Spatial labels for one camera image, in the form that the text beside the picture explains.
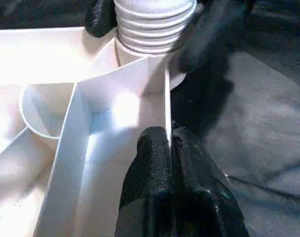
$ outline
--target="black glove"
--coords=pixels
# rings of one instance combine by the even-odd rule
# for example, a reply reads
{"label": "black glove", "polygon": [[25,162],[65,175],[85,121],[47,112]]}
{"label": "black glove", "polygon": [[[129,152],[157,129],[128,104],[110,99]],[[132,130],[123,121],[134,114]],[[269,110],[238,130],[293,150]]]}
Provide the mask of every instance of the black glove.
{"label": "black glove", "polygon": [[173,132],[173,177],[179,236],[248,237],[225,175],[185,128]]}
{"label": "black glove", "polygon": [[165,130],[143,131],[123,182],[116,237],[167,237],[172,229],[172,161]]}
{"label": "black glove", "polygon": [[172,159],[164,129],[148,128],[123,182],[115,236],[247,237],[227,186],[191,132],[174,130]]}

